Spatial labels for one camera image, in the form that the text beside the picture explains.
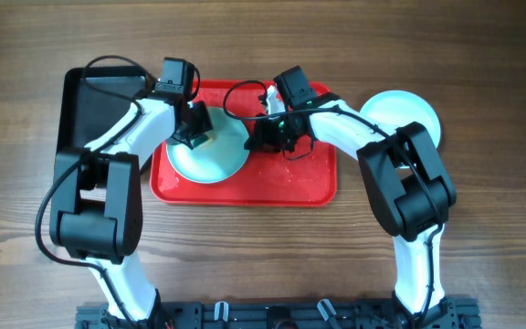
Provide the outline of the green yellow sponge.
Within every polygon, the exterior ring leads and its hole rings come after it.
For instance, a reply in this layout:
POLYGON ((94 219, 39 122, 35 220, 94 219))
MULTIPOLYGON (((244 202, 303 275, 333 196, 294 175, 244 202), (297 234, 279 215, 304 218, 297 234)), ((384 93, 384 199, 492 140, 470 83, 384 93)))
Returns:
POLYGON ((193 147, 199 147, 200 145, 212 141, 213 139, 214 135, 211 132, 200 133, 192 140, 192 145, 193 147))

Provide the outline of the light blue plate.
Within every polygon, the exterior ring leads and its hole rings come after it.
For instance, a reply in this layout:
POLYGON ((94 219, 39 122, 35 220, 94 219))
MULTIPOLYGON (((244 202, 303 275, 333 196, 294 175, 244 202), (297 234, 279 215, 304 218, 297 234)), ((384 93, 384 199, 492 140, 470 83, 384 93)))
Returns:
POLYGON ((249 156, 244 143, 249 133, 244 123, 227 116, 221 108, 208 107, 214 129, 193 149, 183 144, 168 144, 170 165, 183 178, 213 184, 228 179, 240 170, 249 156))
POLYGON ((441 122, 434 108, 420 96, 406 90, 387 90, 370 98, 360 114, 378 122, 405 126, 410 122, 424 125, 436 148, 442 137, 441 122))

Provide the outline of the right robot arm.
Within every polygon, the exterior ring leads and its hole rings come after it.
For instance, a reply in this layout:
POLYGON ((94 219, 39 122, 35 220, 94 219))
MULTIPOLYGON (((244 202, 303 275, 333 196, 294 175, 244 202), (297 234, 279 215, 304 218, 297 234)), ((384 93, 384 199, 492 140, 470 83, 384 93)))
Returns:
POLYGON ((415 111, 384 119, 356 111, 340 96, 318 93, 301 67, 288 69, 258 95, 249 151, 291 152, 307 135, 357 160, 373 215, 394 243, 393 304, 400 327, 427 328, 448 313, 440 281, 440 244, 457 191, 415 111))

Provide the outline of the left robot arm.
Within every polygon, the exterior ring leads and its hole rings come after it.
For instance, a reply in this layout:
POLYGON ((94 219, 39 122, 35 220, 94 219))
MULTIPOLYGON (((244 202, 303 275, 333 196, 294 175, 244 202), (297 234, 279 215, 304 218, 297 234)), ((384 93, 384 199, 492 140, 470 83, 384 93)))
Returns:
POLYGON ((146 73, 133 95, 82 83, 127 101, 130 109, 101 137, 56 155, 54 182, 37 211, 35 238, 50 260, 89 269, 107 302, 82 306, 78 328, 171 328, 173 318, 147 279, 136 249, 142 234, 141 168, 164 142, 192 149, 212 130, 196 96, 200 73, 191 62, 165 58, 162 75, 146 73))

